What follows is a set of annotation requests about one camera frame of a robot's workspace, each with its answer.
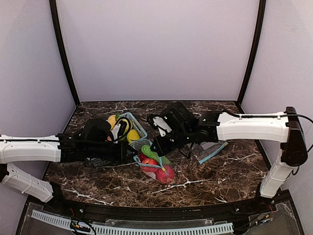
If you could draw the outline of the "clear zip top bag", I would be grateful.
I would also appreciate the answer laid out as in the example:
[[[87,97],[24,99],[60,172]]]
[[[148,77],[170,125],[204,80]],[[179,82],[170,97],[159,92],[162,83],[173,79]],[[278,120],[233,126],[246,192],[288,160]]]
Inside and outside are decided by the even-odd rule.
[[[159,156],[150,149],[152,143],[147,139],[133,141],[130,146],[137,151],[134,161],[139,165],[142,172],[159,182],[170,185],[175,180],[175,172],[172,163],[166,156]]]

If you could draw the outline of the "red apple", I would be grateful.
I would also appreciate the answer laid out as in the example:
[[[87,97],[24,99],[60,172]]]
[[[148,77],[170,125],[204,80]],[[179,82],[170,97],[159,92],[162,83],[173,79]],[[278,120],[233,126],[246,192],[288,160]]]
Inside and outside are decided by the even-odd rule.
[[[146,155],[144,155],[143,153],[139,153],[139,159],[141,163],[144,163],[144,161],[148,158]]]
[[[154,159],[147,158],[143,165],[141,166],[141,169],[145,172],[155,172],[158,170],[158,162]]]
[[[175,178],[174,170],[171,166],[165,165],[156,171],[156,180],[161,184],[170,184]]]

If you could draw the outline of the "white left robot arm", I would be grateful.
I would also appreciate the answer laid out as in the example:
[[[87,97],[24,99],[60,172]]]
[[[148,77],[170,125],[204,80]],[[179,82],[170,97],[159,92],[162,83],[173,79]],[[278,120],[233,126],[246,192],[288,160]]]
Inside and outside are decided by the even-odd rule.
[[[44,203],[62,201],[61,187],[28,174],[14,162],[46,161],[53,163],[83,162],[101,159],[109,164],[125,164],[137,155],[137,150],[123,141],[126,134],[111,131],[103,119],[90,119],[84,128],[72,134],[57,134],[39,138],[0,137],[0,183]]]

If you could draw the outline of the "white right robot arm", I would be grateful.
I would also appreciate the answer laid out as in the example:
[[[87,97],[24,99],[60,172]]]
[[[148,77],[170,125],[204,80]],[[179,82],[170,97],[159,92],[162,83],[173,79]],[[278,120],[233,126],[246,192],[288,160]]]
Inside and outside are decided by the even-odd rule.
[[[273,114],[235,114],[210,111],[195,117],[181,102],[166,107],[147,122],[159,135],[153,138],[151,150],[159,156],[187,144],[229,140],[266,140],[280,143],[280,153],[269,173],[262,180],[259,194],[273,198],[281,185],[308,159],[310,151],[299,122],[302,116],[293,107]]]

